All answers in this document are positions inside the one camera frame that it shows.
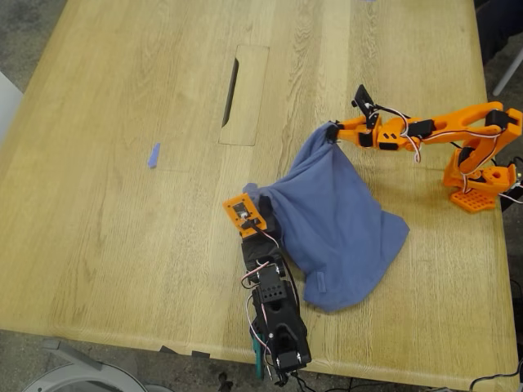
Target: wooden table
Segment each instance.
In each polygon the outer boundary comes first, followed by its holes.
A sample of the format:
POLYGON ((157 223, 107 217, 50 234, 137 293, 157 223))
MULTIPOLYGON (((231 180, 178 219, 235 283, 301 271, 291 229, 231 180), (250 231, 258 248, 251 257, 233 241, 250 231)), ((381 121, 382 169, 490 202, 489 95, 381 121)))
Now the wooden table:
MULTIPOLYGON (((360 83, 410 115, 485 101, 472 2, 69 0, 0 150, 0 327, 252 362, 221 202, 354 117, 360 83)), ((362 303, 302 305, 308 369, 455 389, 512 372, 501 216, 447 200, 453 147, 418 165, 342 147, 411 231, 362 303)))

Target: concrete floor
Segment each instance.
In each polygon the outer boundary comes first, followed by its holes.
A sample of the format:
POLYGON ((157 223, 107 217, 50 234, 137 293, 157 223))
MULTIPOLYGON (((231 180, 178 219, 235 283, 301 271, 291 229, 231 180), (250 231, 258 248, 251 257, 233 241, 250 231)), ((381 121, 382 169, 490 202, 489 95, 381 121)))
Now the concrete floor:
MULTIPOLYGON (((65 0, 0 0, 0 70, 22 91, 27 87, 43 48, 65 4, 65 0)), ((509 45, 485 67, 485 81, 492 91, 516 53, 523 46, 523 36, 514 37, 509 45)), ((523 109, 523 67, 518 69, 502 95, 505 105, 523 109)), ((512 143, 498 157, 502 164, 513 155, 523 156, 523 140, 512 143)), ((523 207, 512 206, 503 215, 507 254, 511 276, 523 283, 523 207)), ((35 377, 61 364, 60 360, 40 349, 42 338, 0 331, 0 392, 22 391, 35 377)), ((198 359, 177 354, 130 350, 108 345, 71 341, 70 344, 96 360, 112 363, 137 376, 141 381, 163 385, 179 391, 216 391, 218 375, 226 372, 238 391, 281 390, 269 380, 254 377, 254 367, 212 359, 198 359)), ((302 372, 315 390, 348 387, 346 377, 302 372)), ((369 381, 355 380, 353 385, 369 381)), ((414 392, 426 388, 387 384, 361 387, 360 392, 414 392)), ((285 390, 299 390, 291 380, 285 390)))

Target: electrical wire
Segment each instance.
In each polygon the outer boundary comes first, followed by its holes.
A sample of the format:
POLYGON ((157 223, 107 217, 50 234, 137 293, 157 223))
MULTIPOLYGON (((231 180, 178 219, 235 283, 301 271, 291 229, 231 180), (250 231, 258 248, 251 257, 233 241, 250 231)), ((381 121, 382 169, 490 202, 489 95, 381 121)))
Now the electrical wire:
POLYGON ((273 237, 271 237, 271 236, 270 236, 269 234, 267 234, 265 231, 263 231, 263 230, 260 229, 258 226, 256 226, 252 220, 245 220, 245 223, 247 223, 249 226, 251 226, 251 228, 253 228, 254 231, 256 231, 258 234, 265 235, 268 239, 270 239, 273 243, 276 244, 276 247, 277 247, 277 248, 279 248, 278 241, 276 241, 273 237))
POLYGON ((514 203, 523 204, 523 202, 521 200, 515 200, 514 198, 511 198, 507 194, 498 194, 498 195, 501 196, 502 198, 507 198, 509 200, 512 200, 514 203))
POLYGON ((259 267, 253 269, 252 271, 249 271, 247 272, 239 281, 240 282, 243 282, 245 278, 251 276, 252 274, 255 274, 256 272, 258 272, 259 270, 261 270, 262 268, 266 267, 267 265, 269 264, 269 261, 266 261, 265 263, 263 263, 262 265, 260 265, 259 267))
MULTIPOLYGON (((300 386, 300 390, 302 392, 306 392, 303 388, 305 387, 307 390, 309 390, 310 392, 316 392, 315 390, 313 390, 310 386, 307 385, 307 383, 305 382, 305 380, 303 380, 298 374, 297 374, 297 371, 295 372, 292 372, 290 373, 291 376, 293 376, 294 378, 296 378, 296 381, 297 381, 297 384, 300 386)), ((346 392, 351 392, 352 390, 355 390, 356 388, 363 388, 365 386, 378 386, 378 385, 384 385, 384 384, 387 384, 386 382, 369 382, 369 383, 366 383, 366 384, 358 384, 358 385, 355 385, 355 386, 352 386, 352 381, 354 379, 351 377, 351 382, 349 383, 349 387, 348 388, 331 388, 330 390, 326 390, 325 392, 334 392, 335 390, 342 390, 342 391, 346 391, 346 392)))
POLYGON ((350 390, 355 390, 356 388, 364 387, 364 386, 379 386, 385 384, 384 382, 369 382, 368 384, 358 384, 353 386, 350 390))
POLYGON ((247 300, 245 301, 245 313, 247 314, 247 320, 248 320, 248 325, 249 327, 251 328, 251 331, 253 332, 253 336, 256 338, 256 340, 263 346, 265 347, 265 349, 267 351, 269 351, 269 354, 270 354, 270 348, 268 345, 266 345, 262 339, 260 339, 258 337, 258 335, 256 334, 256 331, 254 331, 254 327, 253 327, 253 322, 251 321, 251 316, 248 315, 248 300, 252 299, 253 298, 253 294, 251 294, 250 296, 247 297, 247 300))
POLYGON ((400 133, 400 136, 407 138, 407 140, 412 145, 412 148, 414 150, 414 161, 416 163, 420 163, 421 160, 422 160, 422 155, 419 152, 420 149, 421 149, 421 146, 418 147, 418 145, 412 139, 412 137, 409 136, 409 122, 407 121, 407 116, 405 116, 399 110, 396 110, 396 109, 393 109, 393 108, 387 108, 387 107, 381 106, 381 105, 375 105, 374 107, 376 109, 378 109, 378 110, 383 110, 384 112, 395 114, 396 116, 401 117, 401 119, 403 120, 403 123, 405 124, 405 129, 400 133))
POLYGON ((354 378, 351 377, 351 381, 349 382, 348 388, 331 388, 330 390, 326 390, 325 392, 334 392, 335 390, 344 390, 344 391, 348 392, 351 390, 353 380, 354 380, 354 378))
POLYGON ((499 374, 494 374, 493 376, 485 376, 485 377, 476 378, 473 382, 471 382, 471 385, 468 387, 468 391, 469 392, 473 392, 474 391, 474 385, 476 383, 480 382, 480 381, 493 380, 494 378, 498 378, 498 377, 514 377, 514 376, 517 376, 518 374, 520 374, 521 365, 523 365, 523 359, 521 359, 520 362, 517 364, 517 369, 516 369, 516 371, 514 373, 510 373, 510 374, 499 373, 499 374))

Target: black cable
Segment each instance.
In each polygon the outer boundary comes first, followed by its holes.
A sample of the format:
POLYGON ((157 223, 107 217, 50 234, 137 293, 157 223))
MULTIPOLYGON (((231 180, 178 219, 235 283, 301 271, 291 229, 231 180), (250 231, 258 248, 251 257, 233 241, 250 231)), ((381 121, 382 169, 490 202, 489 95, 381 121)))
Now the black cable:
POLYGON ((285 269, 287 270, 287 273, 288 273, 288 278, 291 280, 291 285, 293 286, 294 296, 296 296, 297 315, 299 316, 300 315, 300 296, 297 293, 297 287, 296 287, 296 282, 294 282, 293 273, 291 272, 291 269, 288 267, 287 261, 285 260, 287 258, 289 260, 292 260, 292 257, 291 257, 291 255, 288 254, 287 249, 285 249, 284 247, 281 247, 280 251, 281 251, 281 256, 282 256, 281 260, 283 260, 283 262, 284 262, 285 269))
POLYGON ((518 374, 520 374, 521 365, 523 365, 523 359, 521 359, 521 361, 517 364, 517 370, 514 373, 510 373, 510 374, 499 373, 499 374, 494 374, 493 376, 485 376, 485 377, 476 378, 473 382, 471 382, 471 386, 468 387, 468 391, 469 392, 473 392, 474 385, 477 382, 480 382, 480 381, 493 380, 494 378, 498 378, 498 377, 514 377, 514 376, 517 376, 518 374))
POLYGON ((520 289, 520 298, 523 298, 523 290, 521 290, 521 285, 519 284, 519 282, 517 282, 514 279, 510 279, 510 281, 511 281, 511 283, 514 283, 520 289))
POLYGON ((291 376, 293 376, 294 378, 296 378, 296 381, 297 381, 297 384, 300 386, 300 390, 302 390, 302 392, 305 392, 305 390, 303 389, 303 387, 305 386, 310 392, 316 392, 316 390, 313 390, 310 386, 307 385, 307 383, 305 382, 305 380, 303 380, 298 374, 297 374, 297 371, 294 371, 292 373, 290 373, 291 376))
MULTIPOLYGON (((461 148, 462 148, 461 145, 459 145, 458 143, 454 143, 453 141, 450 141, 449 143, 450 143, 451 145, 453 145, 454 147, 456 147, 457 149, 461 149, 461 148)), ((492 161, 492 163, 494 164, 494 166, 498 166, 498 164, 496 163, 496 160, 495 160, 494 158, 491 158, 490 160, 492 161)))
POLYGON ((368 384, 358 384, 352 387, 351 390, 355 390, 356 388, 360 388, 361 386, 379 386, 386 384, 386 382, 369 382, 368 384))
POLYGON ((325 392, 333 392, 335 390, 344 390, 345 392, 350 392, 352 387, 352 380, 354 380, 354 378, 351 377, 351 382, 349 382, 348 388, 331 388, 330 390, 326 390, 325 392))

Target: blue cloth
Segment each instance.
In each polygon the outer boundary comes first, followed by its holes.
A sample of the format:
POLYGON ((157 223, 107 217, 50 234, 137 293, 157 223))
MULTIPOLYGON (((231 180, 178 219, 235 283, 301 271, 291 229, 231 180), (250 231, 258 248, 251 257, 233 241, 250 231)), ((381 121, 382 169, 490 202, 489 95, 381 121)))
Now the blue cloth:
POLYGON ((273 185, 247 184, 257 204, 270 198, 283 243, 306 276, 305 301, 325 311, 362 301, 400 251, 409 227, 381 209, 346 155, 318 128, 288 174, 273 185))

